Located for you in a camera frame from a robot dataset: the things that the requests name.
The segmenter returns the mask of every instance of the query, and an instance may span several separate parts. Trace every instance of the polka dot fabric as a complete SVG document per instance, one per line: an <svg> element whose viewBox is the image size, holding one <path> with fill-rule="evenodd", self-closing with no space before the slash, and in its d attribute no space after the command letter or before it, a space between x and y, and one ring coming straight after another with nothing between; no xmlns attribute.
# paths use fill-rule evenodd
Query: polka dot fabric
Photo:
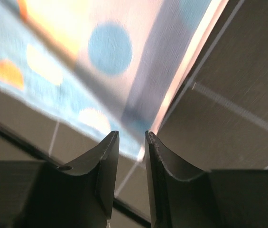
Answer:
<svg viewBox="0 0 268 228"><path fill-rule="evenodd" d="M226 2L0 0L0 89L94 140L117 130L120 152L141 159L192 40Z"/></svg>

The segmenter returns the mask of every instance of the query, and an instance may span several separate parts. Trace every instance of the yellow spot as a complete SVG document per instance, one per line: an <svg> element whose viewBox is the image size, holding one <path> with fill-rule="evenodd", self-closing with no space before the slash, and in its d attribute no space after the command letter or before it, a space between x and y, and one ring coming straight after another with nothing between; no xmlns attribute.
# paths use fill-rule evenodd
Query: yellow spot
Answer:
<svg viewBox="0 0 268 228"><path fill-rule="evenodd" d="M23 90L24 81L21 71L10 60L0 60L0 81Z"/></svg>
<svg viewBox="0 0 268 228"><path fill-rule="evenodd" d="M80 111L79 121L101 133L108 134L111 132L111 125L108 118L93 108L86 108Z"/></svg>
<svg viewBox="0 0 268 228"><path fill-rule="evenodd" d="M89 17L88 0L26 0L28 22L74 63Z"/></svg>
<svg viewBox="0 0 268 228"><path fill-rule="evenodd" d="M62 83L63 75L61 70L30 44L27 45L26 57L29 67L41 77L56 86Z"/></svg>

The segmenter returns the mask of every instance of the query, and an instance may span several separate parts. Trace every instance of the small hole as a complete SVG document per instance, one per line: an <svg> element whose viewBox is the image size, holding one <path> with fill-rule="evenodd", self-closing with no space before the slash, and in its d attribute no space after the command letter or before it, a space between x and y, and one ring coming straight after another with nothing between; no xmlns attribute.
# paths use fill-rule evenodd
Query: small hole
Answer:
<svg viewBox="0 0 268 228"><path fill-rule="evenodd" d="M60 170L60 171L68 171L68 170L71 170L73 168L71 166L64 165L64 166L57 167L57 169Z"/></svg>

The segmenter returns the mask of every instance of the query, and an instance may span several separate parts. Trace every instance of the orange spot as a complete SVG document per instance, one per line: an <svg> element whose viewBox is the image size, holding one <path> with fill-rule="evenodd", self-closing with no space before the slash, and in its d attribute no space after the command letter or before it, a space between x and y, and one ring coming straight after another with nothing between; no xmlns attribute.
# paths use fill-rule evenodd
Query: orange spot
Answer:
<svg viewBox="0 0 268 228"><path fill-rule="evenodd" d="M28 18L28 11L26 7L26 1L25 0L18 0L18 5L19 5L19 11L20 11L20 16L24 21L27 20Z"/></svg>
<svg viewBox="0 0 268 228"><path fill-rule="evenodd" d="M0 81L20 90L24 88L23 76L20 70L8 59L0 60Z"/></svg>

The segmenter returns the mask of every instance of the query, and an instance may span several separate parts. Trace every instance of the blue polka dot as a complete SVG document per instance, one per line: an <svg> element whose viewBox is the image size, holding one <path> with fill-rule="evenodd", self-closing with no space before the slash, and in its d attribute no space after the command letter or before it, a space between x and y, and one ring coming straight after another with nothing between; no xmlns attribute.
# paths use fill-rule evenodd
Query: blue polka dot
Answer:
<svg viewBox="0 0 268 228"><path fill-rule="evenodd" d="M180 0L180 12L186 27L195 32L210 3L211 0Z"/></svg>
<svg viewBox="0 0 268 228"><path fill-rule="evenodd" d="M128 33L113 23L98 25L90 37L88 54L99 71L110 76L123 73L132 59Z"/></svg>

